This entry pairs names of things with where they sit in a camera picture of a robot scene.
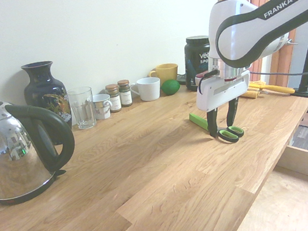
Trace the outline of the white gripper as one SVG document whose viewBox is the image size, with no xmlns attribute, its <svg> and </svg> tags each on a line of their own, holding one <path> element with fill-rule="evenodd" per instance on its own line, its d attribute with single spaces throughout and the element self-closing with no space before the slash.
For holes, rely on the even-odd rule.
<svg viewBox="0 0 308 231">
<path fill-rule="evenodd" d="M 219 76 L 212 76 L 202 79 L 199 83 L 196 97 L 197 108 L 207 112 L 208 131 L 212 137 L 217 137 L 217 107 L 228 102 L 228 113 L 226 117 L 227 126 L 233 126 L 237 106 L 238 96 L 248 90 L 250 72 L 243 71 L 237 75 L 235 80 L 226 81 Z"/>
</svg>

